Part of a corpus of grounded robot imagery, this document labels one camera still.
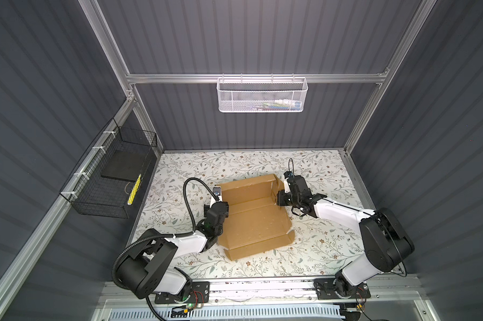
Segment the brown cardboard box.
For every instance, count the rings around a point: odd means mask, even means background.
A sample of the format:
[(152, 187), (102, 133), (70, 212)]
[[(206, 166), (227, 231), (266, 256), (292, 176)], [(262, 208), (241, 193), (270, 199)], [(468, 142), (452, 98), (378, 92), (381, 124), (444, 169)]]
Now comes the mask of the brown cardboard box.
[(291, 245), (295, 231), (285, 207), (277, 204), (284, 183), (274, 174), (222, 183), (229, 205), (218, 245), (231, 261)]

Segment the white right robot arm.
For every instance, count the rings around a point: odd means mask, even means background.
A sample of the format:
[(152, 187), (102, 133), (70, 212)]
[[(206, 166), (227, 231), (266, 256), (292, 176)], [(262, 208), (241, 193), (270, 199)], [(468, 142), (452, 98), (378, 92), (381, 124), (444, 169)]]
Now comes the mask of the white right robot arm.
[(306, 180), (292, 171), (283, 174), (285, 187), (277, 193), (277, 205), (298, 210), (294, 215), (333, 221), (349, 228), (363, 241), (364, 253), (335, 274), (333, 286), (347, 297), (377, 274), (391, 272), (415, 251), (412, 239), (395, 214), (387, 209), (363, 209), (313, 194)]

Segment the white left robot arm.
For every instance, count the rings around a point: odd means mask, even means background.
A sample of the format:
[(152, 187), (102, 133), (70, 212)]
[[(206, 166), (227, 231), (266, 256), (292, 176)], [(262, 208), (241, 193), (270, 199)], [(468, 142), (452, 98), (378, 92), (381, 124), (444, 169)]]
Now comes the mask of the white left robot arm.
[(173, 259), (209, 250), (217, 243), (229, 217), (229, 205), (224, 201), (206, 205), (204, 210), (205, 217), (193, 232), (163, 235), (153, 228), (146, 230), (116, 258), (112, 268), (114, 283), (139, 299), (162, 293), (178, 302), (186, 301), (193, 292), (193, 281), (181, 269), (170, 266)]

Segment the yellow marker pen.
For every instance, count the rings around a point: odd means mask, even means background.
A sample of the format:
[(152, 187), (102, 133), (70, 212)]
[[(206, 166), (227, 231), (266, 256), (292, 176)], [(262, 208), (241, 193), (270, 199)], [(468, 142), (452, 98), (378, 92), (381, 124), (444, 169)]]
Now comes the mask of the yellow marker pen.
[(127, 200), (127, 205), (131, 206), (134, 203), (134, 200), (136, 198), (136, 194), (141, 186), (142, 183), (142, 175), (138, 175), (137, 180), (134, 183), (134, 186), (129, 194), (128, 200)]

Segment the items in white basket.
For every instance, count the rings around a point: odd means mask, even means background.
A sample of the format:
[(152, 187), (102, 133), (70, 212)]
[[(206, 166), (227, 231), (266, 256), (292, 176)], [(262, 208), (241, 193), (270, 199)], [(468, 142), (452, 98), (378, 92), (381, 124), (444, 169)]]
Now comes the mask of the items in white basket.
[(261, 112), (301, 112), (303, 111), (302, 101), (300, 100), (273, 100), (273, 101), (259, 101), (253, 106), (252, 110)]

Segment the black foam pad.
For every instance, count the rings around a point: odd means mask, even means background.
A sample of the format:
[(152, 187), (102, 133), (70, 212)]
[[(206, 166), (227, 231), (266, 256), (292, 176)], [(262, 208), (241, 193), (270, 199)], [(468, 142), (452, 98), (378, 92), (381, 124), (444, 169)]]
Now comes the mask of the black foam pad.
[(101, 177), (135, 182), (144, 168), (146, 156), (136, 152), (115, 151), (101, 171)]

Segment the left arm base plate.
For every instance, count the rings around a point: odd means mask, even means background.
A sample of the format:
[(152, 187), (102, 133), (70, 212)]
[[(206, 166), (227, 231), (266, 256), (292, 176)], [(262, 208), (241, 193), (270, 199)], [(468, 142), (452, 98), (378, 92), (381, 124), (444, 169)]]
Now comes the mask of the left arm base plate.
[(209, 302), (210, 282), (192, 281), (178, 294), (156, 293), (155, 304), (205, 304)]

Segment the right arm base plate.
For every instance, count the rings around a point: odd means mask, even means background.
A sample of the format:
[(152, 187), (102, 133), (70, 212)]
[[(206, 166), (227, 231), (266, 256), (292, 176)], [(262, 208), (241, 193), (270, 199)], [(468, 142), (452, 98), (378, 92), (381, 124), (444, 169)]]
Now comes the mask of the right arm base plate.
[(316, 278), (313, 287), (319, 300), (369, 299), (370, 290), (366, 283), (350, 285), (340, 278)]

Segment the white perforated front rail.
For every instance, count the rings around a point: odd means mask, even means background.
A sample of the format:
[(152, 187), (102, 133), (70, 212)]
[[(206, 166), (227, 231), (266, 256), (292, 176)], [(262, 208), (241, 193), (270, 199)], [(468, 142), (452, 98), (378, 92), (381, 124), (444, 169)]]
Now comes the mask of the white perforated front rail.
[(186, 314), (170, 307), (155, 309), (164, 320), (344, 320), (340, 306), (331, 304), (274, 304), (247, 306), (205, 306)]

